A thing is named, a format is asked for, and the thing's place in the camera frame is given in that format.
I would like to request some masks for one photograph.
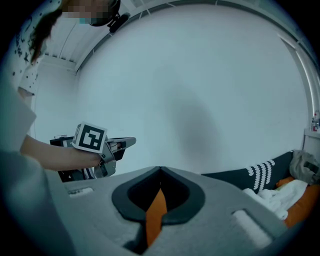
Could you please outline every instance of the wall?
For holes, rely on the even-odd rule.
[[[62,67],[43,64],[38,69],[38,92],[32,101],[36,114],[30,134],[50,143],[57,135],[73,136],[77,127],[75,115],[76,76]]]
[[[117,174],[259,164],[300,149],[308,118],[273,25],[212,5],[165,9],[119,30],[83,67],[76,98],[80,119],[137,138]]]

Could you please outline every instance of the forearm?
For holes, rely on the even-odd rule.
[[[54,171],[91,168],[100,162],[100,156],[97,153],[73,147],[49,145],[28,135],[24,139],[20,152],[38,160],[44,169]]]

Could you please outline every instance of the orange object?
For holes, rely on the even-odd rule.
[[[149,209],[146,211],[146,242],[148,247],[156,240],[157,236],[161,232],[162,216],[167,213],[167,205],[165,195],[160,189],[155,196]]]
[[[283,184],[293,181],[293,177],[281,179],[276,187],[280,187]],[[293,227],[295,224],[304,221],[311,214],[317,200],[320,196],[320,185],[307,186],[303,196],[288,209],[288,217],[284,220],[284,223],[288,228]]]

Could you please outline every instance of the dark ponytail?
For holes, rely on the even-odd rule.
[[[34,32],[31,35],[32,44],[30,46],[30,50],[34,50],[31,63],[33,63],[41,55],[42,44],[48,37],[50,37],[51,30],[61,15],[61,8],[50,12],[44,15],[39,21],[38,25],[35,27]]]

